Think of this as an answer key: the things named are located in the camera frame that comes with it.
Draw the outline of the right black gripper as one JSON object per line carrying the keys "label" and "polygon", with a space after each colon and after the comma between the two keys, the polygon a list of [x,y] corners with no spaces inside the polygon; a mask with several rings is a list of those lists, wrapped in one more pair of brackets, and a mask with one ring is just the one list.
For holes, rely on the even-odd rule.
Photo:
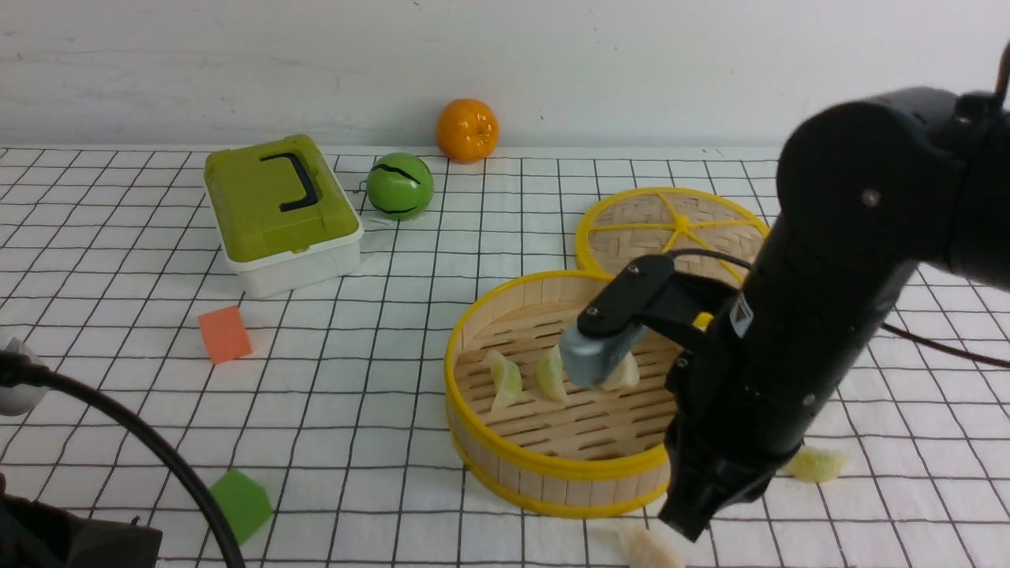
{"label": "right black gripper", "polygon": [[688,540],[765,492],[858,359],[865,328],[751,320],[739,334],[722,312],[704,338],[666,381],[677,410],[664,438],[671,481],[659,519]]}

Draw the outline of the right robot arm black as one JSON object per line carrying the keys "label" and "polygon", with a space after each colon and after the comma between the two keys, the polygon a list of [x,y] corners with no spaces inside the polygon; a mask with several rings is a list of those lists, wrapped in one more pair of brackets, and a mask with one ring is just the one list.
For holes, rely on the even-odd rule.
{"label": "right robot arm black", "polygon": [[683,348],[659,517],[696,540],[797,452],[921,263],[1008,288],[1008,55],[992,92],[908,88],[803,122],[780,214],[737,290],[675,275],[656,332]]}

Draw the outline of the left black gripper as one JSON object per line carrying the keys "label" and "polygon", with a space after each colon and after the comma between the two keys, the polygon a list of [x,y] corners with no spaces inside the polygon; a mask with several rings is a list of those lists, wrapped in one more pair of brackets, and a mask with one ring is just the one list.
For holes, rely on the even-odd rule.
{"label": "left black gripper", "polygon": [[163,532],[129,522],[81,518],[8,494],[1,476],[2,567],[155,567]]}

